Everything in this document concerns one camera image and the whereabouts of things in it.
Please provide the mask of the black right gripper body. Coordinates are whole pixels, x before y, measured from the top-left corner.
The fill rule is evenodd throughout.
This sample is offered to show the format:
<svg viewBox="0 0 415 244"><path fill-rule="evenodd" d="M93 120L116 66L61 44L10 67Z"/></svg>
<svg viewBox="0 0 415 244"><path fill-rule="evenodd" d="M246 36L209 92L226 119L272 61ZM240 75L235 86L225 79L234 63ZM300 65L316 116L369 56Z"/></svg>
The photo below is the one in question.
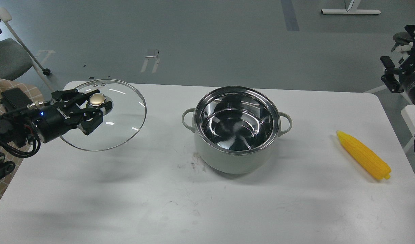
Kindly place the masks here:
<svg viewBox="0 0 415 244"><path fill-rule="evenodd" d="M406 25L404 29L405 32L393 36L396 43L392 51L402 54L398 67L384 69L381 80L391 93L405 92L415 105L415 25Z"/></svg>

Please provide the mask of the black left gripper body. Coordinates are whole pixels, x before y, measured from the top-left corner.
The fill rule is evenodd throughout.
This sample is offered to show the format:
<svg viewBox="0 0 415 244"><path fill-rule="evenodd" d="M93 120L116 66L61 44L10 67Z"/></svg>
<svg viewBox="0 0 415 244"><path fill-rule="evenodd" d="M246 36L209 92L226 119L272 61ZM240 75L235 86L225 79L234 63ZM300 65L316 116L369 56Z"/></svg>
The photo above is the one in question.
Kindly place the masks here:
<svg viewBox="0 0 415 244"><path fill-rule="evenodd" d="M34 126L40 141L47 143L73 129L79 129L84 135L90 135L101 125L104 115L102 111L91 108L91 106L81 108L81 105L89 100L86 102L55 102L52 100L49 105L40 108L34 118Z"/></svg>

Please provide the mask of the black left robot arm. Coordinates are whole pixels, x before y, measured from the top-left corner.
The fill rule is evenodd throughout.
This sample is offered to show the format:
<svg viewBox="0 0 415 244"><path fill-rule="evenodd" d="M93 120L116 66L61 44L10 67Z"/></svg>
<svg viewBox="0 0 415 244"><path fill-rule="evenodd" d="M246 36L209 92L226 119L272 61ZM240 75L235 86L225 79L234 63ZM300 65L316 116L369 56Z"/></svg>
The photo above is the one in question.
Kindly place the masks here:
<svg viewBox="0 0 415 244"><path fill-rule="evenodd" d="M50 101L34 103L20 88L13 88L2 93L0 103L6 110L0 115L0 150L19 159L34 156L42 143L72 129L90 135L114 106L98 89L54 91ZM15 162L6 161L0 151L0 180L14 169Z"/></svg>

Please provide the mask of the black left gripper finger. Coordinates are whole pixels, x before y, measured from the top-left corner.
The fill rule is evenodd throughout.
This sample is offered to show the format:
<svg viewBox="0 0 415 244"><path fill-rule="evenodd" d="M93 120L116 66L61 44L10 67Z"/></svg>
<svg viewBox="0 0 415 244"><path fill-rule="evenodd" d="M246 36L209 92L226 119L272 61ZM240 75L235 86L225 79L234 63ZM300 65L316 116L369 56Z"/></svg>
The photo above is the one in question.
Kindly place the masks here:
<svg viewBox="0 0 415 244"><path fill-rule="evenodd" d="M86 102L93 94L100 93L98 89L88 93L79 92L77 89L54 91L51 98L55 102Z"/></svg>
<svg viewBox="0 0 415 244"><path fill-rule="evenodd" d="M94 104L91 102L91 108L94 108L96 110L100 110L102 111L103 115L107 115L110 114L111 111L114 108L114 102L113 101L105 101L102 102L101 104Z"/></svg>

